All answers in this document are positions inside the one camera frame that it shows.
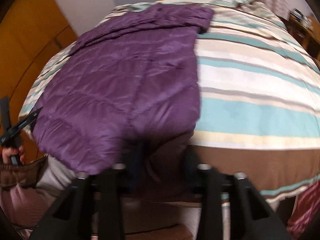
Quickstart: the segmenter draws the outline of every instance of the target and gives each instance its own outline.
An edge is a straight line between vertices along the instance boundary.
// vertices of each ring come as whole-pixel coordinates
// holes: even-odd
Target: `pink sleeve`
[[[18,185],[8,191],[0,189],[0,206],[11,223],[33,227],[50,205],[35,189]]]

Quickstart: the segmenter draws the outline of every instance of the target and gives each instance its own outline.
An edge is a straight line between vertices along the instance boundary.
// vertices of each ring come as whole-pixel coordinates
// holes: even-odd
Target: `person's arm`
[[[20,146],[19,149],[13,149],[13,148],[4,148],[2,152],[0,152],[0,155],[2,155],[2,161],[4,164],[11,164],[11,156],[15,156],[19,154],[20,155],[20,161],[22,164],[24,164],[24,148],[23,146]]]

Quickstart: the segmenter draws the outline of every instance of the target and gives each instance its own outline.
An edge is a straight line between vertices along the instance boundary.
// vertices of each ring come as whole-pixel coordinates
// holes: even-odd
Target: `purple puffer jacket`
[[[159,3],[84,33],[34,107],[39,149],[97,174],[143,138],[149,172],[174,180],[200,112],[194,44],[212,16]]]

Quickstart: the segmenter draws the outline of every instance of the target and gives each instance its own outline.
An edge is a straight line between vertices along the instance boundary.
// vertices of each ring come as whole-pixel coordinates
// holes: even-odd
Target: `blue stripe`
[[[319,119],[308,113],[271,105],[201,98],[201,118],[196,130],[249,134],[320,138]]]
[[[270,196],[276,196],[279,195],[280,193],[284,192],[284,191],[294,191],[297,188],[306,185],[306,184],[311,184],[312,182],[319,180],[320,179],[320,174],[316,175],[315,177],[311,178],[311,179],[305,179],[303,181],[300,181],[298,183],[289,185],[289,186],[284,186],[284,187],[280,187],[276,190],[262,190],[260,191],[261,195],[270,195]]]
[[[306,64],[311,69],[313,69],[315,72],[320,74],[320,71],[318,70],[318,68],[316,66],[311,65],[308,61],[306,61],[305,58],[303,56],[301,56],[301,54],[269,45],[269,44],[267,44],[263,41],[257,40],[257,39],[252,39],[252,38],[248,38],[248,37],[233,36],[233,35],[228,35],[228,34],[223,34],[223,33],[205,33],[205,34],[198,35],[198,38],[199,39],[203,38],[203,39],[240,42],[243,44],[255,46],[257,48],[269,49],[269,50],[274,51],[275,53],[277,53],[283,57],[288,57],[288,58],[293,59],[301,64]]]
[[[295,84],[297,86],[300,86],[302,88],[307,88],[309,91],[320,95],[320,88],[318,88],[318,87],[313,87],[310,84],[305,83],[304,81],[297,80],[295,78],[289,77],[285,74],[281,74],[281,73],[273,71],[273,70],[260,68],[259,66],[250,66],[250,65],[246,65],[244,63],[237,63],[237,62],[229,61],[228,59],[213,60],[213,59],[207,59],[207,58],[201,58],[201,57],[198,57],[198,64],[214,66],[214,67],[236,68],[236,69],[241,69],[241,70],[249,71],[249,72],[253,72],[253,73],[262,73],[262,74],[266,74],[266,75],[271,75],[274,77],[281,78],[282,80],[288,81],[288,82]]]

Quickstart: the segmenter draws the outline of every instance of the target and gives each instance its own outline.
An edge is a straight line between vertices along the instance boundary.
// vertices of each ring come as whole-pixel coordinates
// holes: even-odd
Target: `person's hand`
[[[24,148],[23,146],[20,146],[19,149],[13,149],[13,148],[4,148],[2,150],[2,160],[4,164],[11,164],[11,156],[15,156],[17,154],[20,155],[20,162],[24,164]]]

